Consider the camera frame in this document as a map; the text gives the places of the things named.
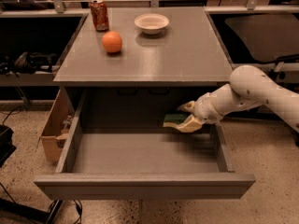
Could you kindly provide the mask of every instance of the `can lid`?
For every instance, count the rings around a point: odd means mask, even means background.
[[[92,0],[93,3],[102,3],[104,0]]]

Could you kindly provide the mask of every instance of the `red can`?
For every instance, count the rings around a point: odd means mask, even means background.
[[[93,15],[93,25],[96,31],[103,32],[109,29],[107,6],[104,0],[92,0],[90,3]]]

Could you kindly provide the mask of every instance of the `speckled floor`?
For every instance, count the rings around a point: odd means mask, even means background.
[[[43,211],[52,201],[33,180],[55,170],[37,144],[49,110],[48,105],[31,108],[6,121],[17,149],[0,169],[0,182],[17,203]],[[82,201],[82,223],[299,223],[299,148],[291,130],[280,121],[226,119],[222,126],[235,171],[256,177],[240,200]],[[2,190],[0,197],[9,200]],[[77,218],[73,201],[64,202],[55,223]],[[0,223],[34,222],[0,212]]]

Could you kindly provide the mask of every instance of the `white bowl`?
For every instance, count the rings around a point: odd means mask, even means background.
[[[169,24],[169,19],[161,14],[143,14],[135,19],[135,25],[148,35],[159,34]]]

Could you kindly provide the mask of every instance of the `gray tabletop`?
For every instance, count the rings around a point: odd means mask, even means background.
[[[144,35],[134,20],[145,13],[165,15],[169,26]],[[122,37],[121,52],[104,51],[104,33],[94,30],[89,15],[54,81],[66,86],[228,81],[232,67],[202,7],[109,8],[108,16],[110,30]]]

